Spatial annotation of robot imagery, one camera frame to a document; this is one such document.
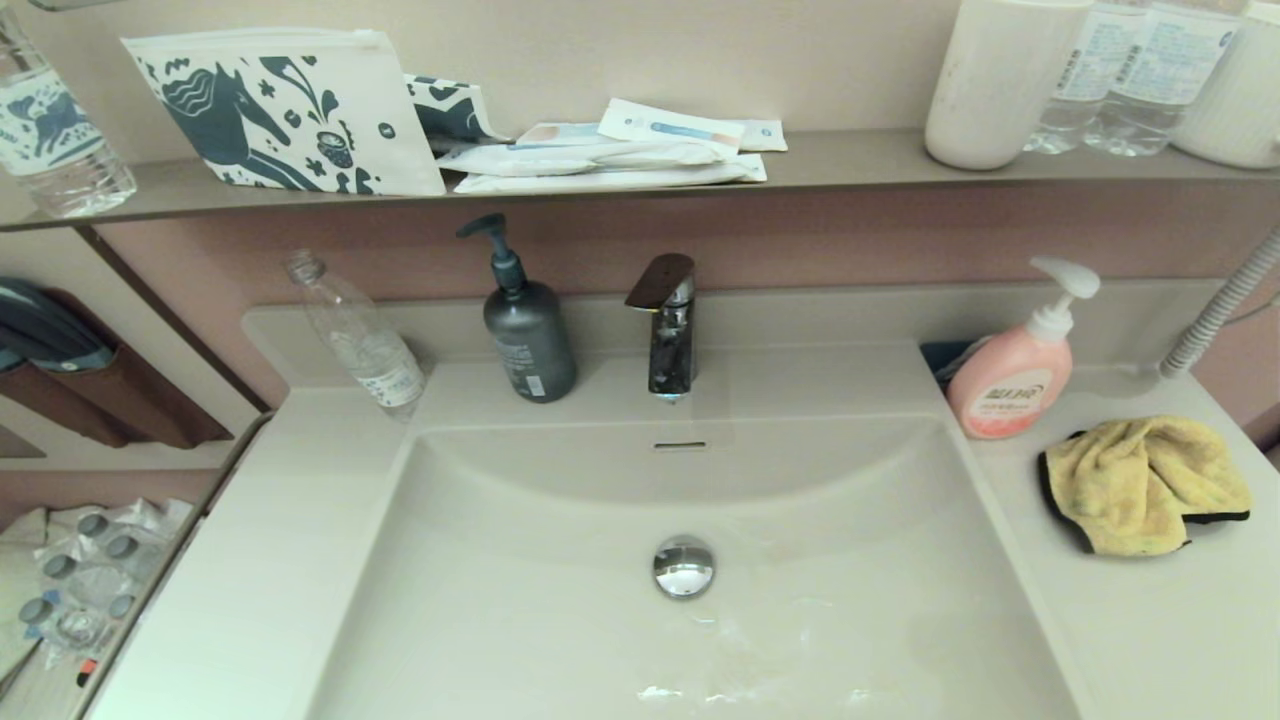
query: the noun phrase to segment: faucet handle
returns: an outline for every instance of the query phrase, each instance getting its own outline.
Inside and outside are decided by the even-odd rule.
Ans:
[[[663,306],[687,305],[694,299],[694,259],[678,252],[654,258],[626,304],[636,310],[657,313]]]

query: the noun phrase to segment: sink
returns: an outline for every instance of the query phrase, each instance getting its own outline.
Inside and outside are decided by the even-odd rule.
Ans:
[[[955,437],[933,415],[420,434],[310,717],[1079,717]],[[653,559],[684,534],[716,580],[677,601]]]

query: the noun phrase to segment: white pump head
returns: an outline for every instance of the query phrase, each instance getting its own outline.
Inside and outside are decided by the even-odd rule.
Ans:
[[[1044,342],[1057,342],[1071,332],[1075,320],[1071,319],[1069,306],[1073,300],[1093,297],[1102,287],[1098,274],[1085,268],[1059,258],[1037,256],[1032,258],[1032,266],[1043,270],[1062,286],[1062,297],[1053,305],[1044,305],[1032,313],[1032,319],[1027,322],[1027,332]]]

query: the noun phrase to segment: gray pump bottle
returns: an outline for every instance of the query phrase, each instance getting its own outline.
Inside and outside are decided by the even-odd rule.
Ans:
[[[493,277],[498,290],[484,304],[484,324],[493,333],[511,387],[530,402],[553,402],[577,382],[577,364],[559,299],[543,283],[525,277],[520,258],[507,247],[507,217],[494,213],[471,220],[458,237],[477,232],[493,240]]]

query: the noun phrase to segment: chrome faucet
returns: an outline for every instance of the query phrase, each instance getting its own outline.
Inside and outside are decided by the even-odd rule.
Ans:
[[[631,288],[627,306],[653,313],[649,338],[649,392],[675,402],[689,395],[694,363],[694,259],[659,255]]]

